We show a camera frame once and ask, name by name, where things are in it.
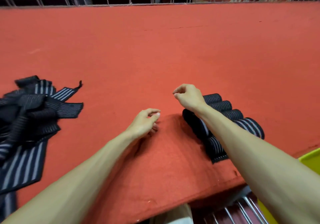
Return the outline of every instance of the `hand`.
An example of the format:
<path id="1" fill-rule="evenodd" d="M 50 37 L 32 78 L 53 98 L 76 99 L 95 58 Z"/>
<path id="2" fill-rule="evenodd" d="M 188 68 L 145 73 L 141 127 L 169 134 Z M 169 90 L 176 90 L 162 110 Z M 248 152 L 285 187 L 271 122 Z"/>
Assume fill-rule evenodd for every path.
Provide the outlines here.
<path id="1" fill-rule="evenodd" d="M 126 129 L 127 132 L 130 132 L 134 139 L 140 139 L 146 135 L 152 135 L 158 131 L 158 125 L 156 121 L 160 117 L 159 109 L 148 108 L 142 110 L 134 118 L 133 122 Z"/>
<path id="2" fill-rule="evenodd" d="M 194 85 L 182 84 L 180 87 L 174 90 L 173 94 L 183 107 L 194 113 L 202 105 L 206 105 L 202 93 Z"/>

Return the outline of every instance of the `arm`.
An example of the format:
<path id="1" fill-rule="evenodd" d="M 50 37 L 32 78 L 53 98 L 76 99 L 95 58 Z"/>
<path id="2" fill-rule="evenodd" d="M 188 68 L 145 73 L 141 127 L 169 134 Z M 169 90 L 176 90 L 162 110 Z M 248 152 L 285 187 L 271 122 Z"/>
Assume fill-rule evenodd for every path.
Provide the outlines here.
<path id="1" fill-rule="evenodd" d="M 194 85 L 183 84 L 173 93 L 182 106 L 206 123 L 254 194 L 279 223 L 320 223 L 318 174 L 206 105 Z"/>
<path id="2" fill-rule="evenodd" d="M 159 112 L 158 109 L 141 111 L 126 131 L 52 183 L 3 223 L 80 223 L 123 151 L 132 142 L 158 130 L 155 122 L 160 117 Z"/>

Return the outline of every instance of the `red table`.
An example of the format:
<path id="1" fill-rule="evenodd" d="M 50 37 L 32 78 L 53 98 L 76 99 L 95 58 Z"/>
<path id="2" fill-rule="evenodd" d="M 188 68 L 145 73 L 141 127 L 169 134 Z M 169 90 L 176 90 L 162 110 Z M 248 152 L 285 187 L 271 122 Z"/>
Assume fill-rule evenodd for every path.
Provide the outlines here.
<path id="1" fill-rule="evenodd" d="M 101 193 L 90 223 L 132 223 L 243 184 L 230 160 L 212 165 L 171 92 L 220 93 L 300 156 L 319 147 L 319 3 L 0 10 L 0 93 L 38 75 L 83 87 L 78 119 L 61 120 L 42 180 L 22 206 L 93 155 L 149 107 L 160 130 Z"/>

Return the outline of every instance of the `forearm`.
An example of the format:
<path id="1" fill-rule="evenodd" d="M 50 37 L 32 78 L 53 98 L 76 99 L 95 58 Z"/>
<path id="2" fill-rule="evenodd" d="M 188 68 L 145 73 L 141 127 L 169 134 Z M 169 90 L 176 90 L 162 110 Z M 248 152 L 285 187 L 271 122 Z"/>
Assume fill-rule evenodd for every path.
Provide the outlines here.
<path id="1" fill-rule="evenodd" d="M 316 173 L 207 105 L 195 113 L 278 221 L 320 222 L 320 178 Z"/>
<path id="2" fill-rule="evenodd" d="M 4 223 L 80 223 L 117 159 L 133 141 L 124 132 L 51 184 Z"/>

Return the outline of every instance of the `yellow bin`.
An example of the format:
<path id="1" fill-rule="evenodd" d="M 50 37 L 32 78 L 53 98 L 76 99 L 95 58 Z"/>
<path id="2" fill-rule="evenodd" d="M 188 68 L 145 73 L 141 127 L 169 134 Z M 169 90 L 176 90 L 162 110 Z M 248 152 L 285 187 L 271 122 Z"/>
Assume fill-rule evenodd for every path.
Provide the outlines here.
<path id="1" fill-rule="evenodd" d="M 320 148 L 300 157 L 299 161 L 320 175 Z M 269 224 L 278 224 L 267 208 L 259 200 L 258 204 Z"/>

